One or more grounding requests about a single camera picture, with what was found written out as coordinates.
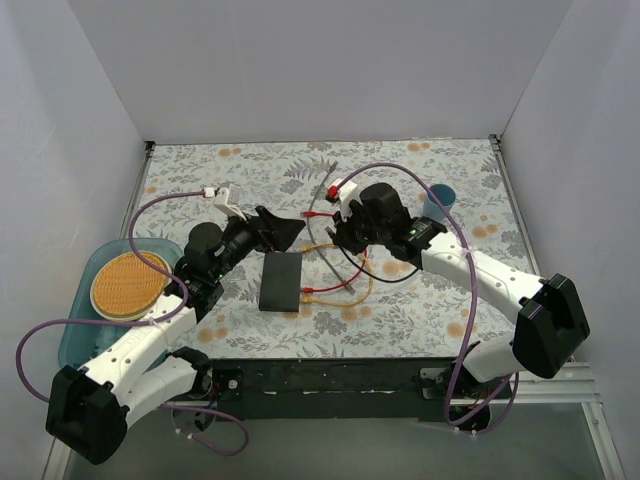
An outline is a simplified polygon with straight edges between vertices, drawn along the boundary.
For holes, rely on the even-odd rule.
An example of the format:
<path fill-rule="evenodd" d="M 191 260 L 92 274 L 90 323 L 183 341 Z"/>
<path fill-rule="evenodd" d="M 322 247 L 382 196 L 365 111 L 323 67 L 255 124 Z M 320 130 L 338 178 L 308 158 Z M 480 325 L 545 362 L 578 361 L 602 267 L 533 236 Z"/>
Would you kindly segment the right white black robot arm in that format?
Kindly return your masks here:
<path fill-rule="evenodd" d="M 513 323 L 513 336 L 467 349 L 462 366 L 452 373 L 460 395 L 475 397 L 489 381 L 516 372 L 551 379 L 589 337 L 581 300 L 569 278 L 555 274 L 544 279 L 463 248 L 442 223 L 412 216 L 387 183 L 360 189 L 338 179 L 327 198 L 340 207 L 330 235 L 335 245 L 353 254 L 383 246 L 398 260 L 475 290 Z"/>

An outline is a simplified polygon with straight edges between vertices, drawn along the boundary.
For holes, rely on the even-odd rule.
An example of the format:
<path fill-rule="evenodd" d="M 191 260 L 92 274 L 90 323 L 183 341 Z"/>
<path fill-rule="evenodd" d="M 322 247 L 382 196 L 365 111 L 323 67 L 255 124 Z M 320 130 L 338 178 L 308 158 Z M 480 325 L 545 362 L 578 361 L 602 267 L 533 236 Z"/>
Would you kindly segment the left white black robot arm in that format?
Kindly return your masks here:
<path fill-rule="evenodd" d="M 263 206 L 253 215 L 229 216 L 225 228 L 195 226 L 174 280 L 146 316 L 82 367 L 65 366 L 54 376 L 47 432 L 98 465 L 116 452 L 129 427 L 166 401 L 209 397 L 209 357 L 170 345 L 213 309 L 222 278 L 249 253 L 285 252 L 304 227 L 303 220 L 279 218 Z"/>

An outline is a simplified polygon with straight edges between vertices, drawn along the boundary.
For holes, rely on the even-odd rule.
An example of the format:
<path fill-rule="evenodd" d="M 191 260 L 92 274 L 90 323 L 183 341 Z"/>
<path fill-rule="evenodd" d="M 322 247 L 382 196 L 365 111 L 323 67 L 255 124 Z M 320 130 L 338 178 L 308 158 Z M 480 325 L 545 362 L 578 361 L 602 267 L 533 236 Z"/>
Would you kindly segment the black network switch box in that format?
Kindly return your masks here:
<path fill-rule="evenodd" d="M 301 271 L 301 253 L 267 253 L 263 261 L 259 310 L 279 313 L 298 312 Z"/>

